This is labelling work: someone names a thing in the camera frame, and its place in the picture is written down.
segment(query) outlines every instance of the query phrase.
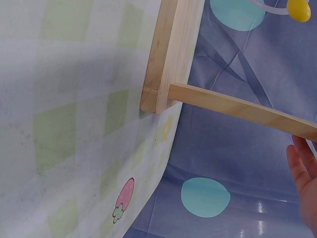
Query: wooden post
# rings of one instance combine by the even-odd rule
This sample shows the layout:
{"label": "wooden post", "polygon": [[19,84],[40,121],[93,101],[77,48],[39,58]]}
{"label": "wooden post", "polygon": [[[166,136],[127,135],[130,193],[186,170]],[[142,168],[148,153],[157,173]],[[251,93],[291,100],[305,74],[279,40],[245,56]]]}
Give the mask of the wooden post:
{"label": "wooden post", "polygon": [[316,124],[245,100],[184,83],[172,83],[168,98],[266,125],[317,142]]}

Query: wooden bar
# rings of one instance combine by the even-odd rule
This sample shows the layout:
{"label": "wooden bar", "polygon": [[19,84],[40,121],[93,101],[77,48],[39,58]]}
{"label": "wooden bar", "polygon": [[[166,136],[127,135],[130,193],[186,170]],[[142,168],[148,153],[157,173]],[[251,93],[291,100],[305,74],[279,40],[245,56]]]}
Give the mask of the wooden bar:
{"label": "wooden bar", "polygon": [[168,98],[266,125],[317,142],[316,124],[245,100],[184,83],[172,83]]}
{"label": "wooden bar", "polygon": [[162,0],[152,41],[140,109],[159,114],[173,82],[187,83],[205,0]]}

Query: blue fabric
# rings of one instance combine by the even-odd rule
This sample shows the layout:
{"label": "blue fabric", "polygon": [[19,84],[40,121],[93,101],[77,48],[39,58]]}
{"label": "blue fabric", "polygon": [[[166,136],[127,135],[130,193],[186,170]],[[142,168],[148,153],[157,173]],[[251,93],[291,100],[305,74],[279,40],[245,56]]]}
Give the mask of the blue fabric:
{"label": "blue fabric", "polygon": [[[310,5],[305,24],[267,13],[239,32],[219,22],[207,0],[189,84],[316,122],[317,2]],[[163,178],[132,228],[164,238],[312,238],[287,166],[290,143],[284,132],[184,104]],[[190,213],[181,188],[191,178],[221,183],[227,208],[212,218]]]}

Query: teal polka dot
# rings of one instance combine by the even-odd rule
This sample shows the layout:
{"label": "teal polka dot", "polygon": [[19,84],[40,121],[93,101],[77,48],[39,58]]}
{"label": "teal polka dot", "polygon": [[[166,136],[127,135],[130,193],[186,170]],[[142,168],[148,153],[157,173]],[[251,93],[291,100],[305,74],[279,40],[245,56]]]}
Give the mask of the teal polka dot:
{"label": "teal polka dot", "polygon": [[230,193],[209,178],[192,178],[183,183],[181,199],[184,207],[199,217],[215,217],[228,206]]}
{"label": "teal polka dot", "polygon": [[265,11],[250,0],[210,0],[216,18],[224,25],[237,31],[256,28],[265,16]]}

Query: yellow ball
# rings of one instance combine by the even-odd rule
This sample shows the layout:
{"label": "yellow ball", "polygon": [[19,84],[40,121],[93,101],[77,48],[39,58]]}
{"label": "yellow ball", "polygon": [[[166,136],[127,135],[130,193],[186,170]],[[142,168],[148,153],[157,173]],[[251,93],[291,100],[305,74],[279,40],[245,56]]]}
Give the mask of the yellow ball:
{"label": "yellow ball", "polygon": [[295,21],[306,22],[311,17],[311,8],[306,0],[288,0],[286,8]]}

